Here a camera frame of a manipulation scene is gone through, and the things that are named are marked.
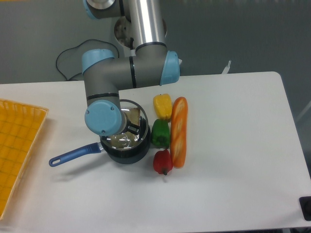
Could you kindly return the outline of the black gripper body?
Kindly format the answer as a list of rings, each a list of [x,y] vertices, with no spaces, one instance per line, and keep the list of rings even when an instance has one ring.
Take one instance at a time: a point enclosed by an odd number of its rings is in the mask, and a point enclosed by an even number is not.
[[[132,122],[129,120],[127,116],[125,116],[124,118],[124,126],[123,126],[121,133],[126,133],[126,132],[133,133]]]

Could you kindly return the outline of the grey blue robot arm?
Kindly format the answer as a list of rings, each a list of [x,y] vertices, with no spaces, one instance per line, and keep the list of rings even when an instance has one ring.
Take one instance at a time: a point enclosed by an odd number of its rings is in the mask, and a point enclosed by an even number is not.
[[[119,91],[175,83],[180,61],[165,43],[157,0],[86,0],[90,18],[126,16],[130,20],[135,55],[116,58],[112,51],[95,49],[82,56],[87,110],[85,123],[99,136],[120,134],[130,128],[121,110]]]

